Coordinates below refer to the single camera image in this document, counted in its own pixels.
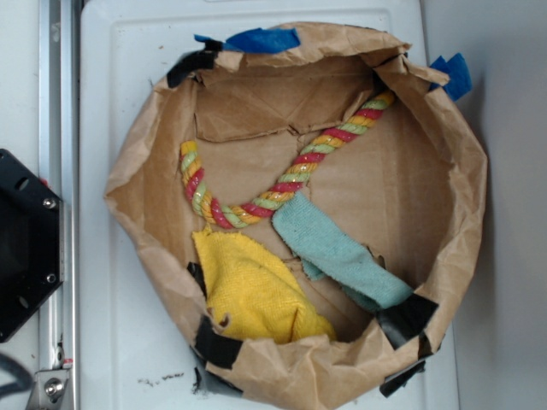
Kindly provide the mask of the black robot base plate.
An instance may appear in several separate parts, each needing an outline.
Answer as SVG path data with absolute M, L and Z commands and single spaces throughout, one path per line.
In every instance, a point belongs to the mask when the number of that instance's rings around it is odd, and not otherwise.
M 62 200 L 1 150 L 1 342 L 6 343 L 62 282 Z

